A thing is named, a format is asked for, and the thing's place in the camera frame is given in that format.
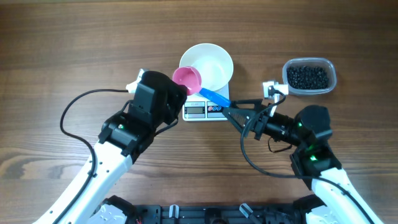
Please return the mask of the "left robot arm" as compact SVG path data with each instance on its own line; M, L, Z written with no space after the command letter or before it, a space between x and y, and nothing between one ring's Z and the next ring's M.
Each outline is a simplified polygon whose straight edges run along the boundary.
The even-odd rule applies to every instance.
M163 73L141 70L125 91L133 100L104 122L98 142L88 146L85 165L37 223L132 223L137 218L132 205L105 196L162 133L159 126L178 123L187 87Z

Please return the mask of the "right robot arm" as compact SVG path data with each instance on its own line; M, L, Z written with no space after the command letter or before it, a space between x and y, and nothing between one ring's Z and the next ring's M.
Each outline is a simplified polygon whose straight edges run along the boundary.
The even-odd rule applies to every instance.
M333 131L324 106L310 105L295 117L274 112L275 104L240 100L224 108L223 115L240 132L240 145L249 132L259 140L268 135L295 147L290 155L292 179L304 181L313 192L294 203L301 223L380 223L381 219L357 192L328 140Z

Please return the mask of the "pink scoop blue handle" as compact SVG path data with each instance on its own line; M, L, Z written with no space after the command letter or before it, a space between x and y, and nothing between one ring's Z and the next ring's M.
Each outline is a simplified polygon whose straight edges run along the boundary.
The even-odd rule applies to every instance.
M227 108L231 105L229 99L201 86L201 75L194 67L179 67L174 71L172 80L178 85L185 86L188 96L198 93L218 106Z

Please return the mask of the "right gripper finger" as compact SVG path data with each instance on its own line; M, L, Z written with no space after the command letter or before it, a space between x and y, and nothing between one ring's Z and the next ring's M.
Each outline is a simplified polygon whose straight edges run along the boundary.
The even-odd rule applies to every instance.
M237 109L264 109L263 99L236 100L230 104L231 108Z
M223 115L238 130L240 134L246 134L252 130L254 122L254 111L242 108L227 107L223 108Z

